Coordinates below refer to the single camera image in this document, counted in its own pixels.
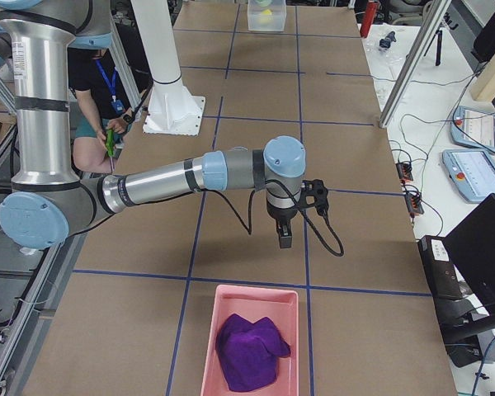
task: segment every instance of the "purple cloth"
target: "purple cloth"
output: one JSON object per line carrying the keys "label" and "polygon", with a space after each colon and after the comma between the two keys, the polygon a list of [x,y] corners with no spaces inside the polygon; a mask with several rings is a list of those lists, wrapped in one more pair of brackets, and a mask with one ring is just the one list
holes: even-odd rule
{"label": "purple cloth", "polygon": [[271,319],[251,323],[234,313],[219,331],[216,351],[229,390],[250,392],[275,382],[277,360],[290,355],[290,346]]}

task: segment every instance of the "computer monitor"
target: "computer monitor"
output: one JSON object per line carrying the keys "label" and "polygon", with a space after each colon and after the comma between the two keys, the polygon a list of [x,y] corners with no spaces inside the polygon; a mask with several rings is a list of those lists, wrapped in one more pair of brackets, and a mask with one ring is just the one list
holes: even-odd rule
{"label": "computer monitor", "polygon": [[451,261],[489,316],[442,328],[444,342],[453,343],[495,328],[495,194],[460,222],[443,240]]}

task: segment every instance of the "shorts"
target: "shorts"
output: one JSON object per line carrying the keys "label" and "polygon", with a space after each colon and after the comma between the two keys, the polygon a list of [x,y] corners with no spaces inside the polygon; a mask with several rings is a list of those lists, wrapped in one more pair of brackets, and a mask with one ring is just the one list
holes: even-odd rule
{"label": "shorts", "polygon": [[[108,125],[108,121],[106,118],[102,118],[102,126],[106,129]],[[126,132],[130,130],[132,124],[129,124],[126,127]],[[96,131],[93,130],[92,126],[86,119],[84,115],[81,115],[81,119],[79,120],[79,125],[77,125],[77,129],[75,130],[75,139],[76,138],[97,138]],[[114,140],[116,143],[120,143],[123,140],[123,136],[121,134],[114,134]]]}

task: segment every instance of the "white container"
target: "white container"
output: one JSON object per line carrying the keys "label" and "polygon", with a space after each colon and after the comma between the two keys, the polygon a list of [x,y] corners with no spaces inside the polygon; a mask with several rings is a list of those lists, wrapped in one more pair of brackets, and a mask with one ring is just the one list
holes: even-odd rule
{"label": "white container", "polygon": [[247,27],[250,31],[283,31],[286,0],[248,0]]}

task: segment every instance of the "pink tray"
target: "pink tray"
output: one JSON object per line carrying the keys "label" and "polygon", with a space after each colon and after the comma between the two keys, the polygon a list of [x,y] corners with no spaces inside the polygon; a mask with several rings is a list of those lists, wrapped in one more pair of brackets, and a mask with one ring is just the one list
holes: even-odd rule
{"label": "pink tray", "polygon": [[[290,357],[279,359],[277,381],[252,392],[232,392],[225,381],[215,350],[218,331],[226,319],[238,314],[254,323],[268,317],[291,349]],[[298,396],[299,395],[299,303],[293,290],[219,285],[214,295],[213,318],[205,358],[200,396]]]}

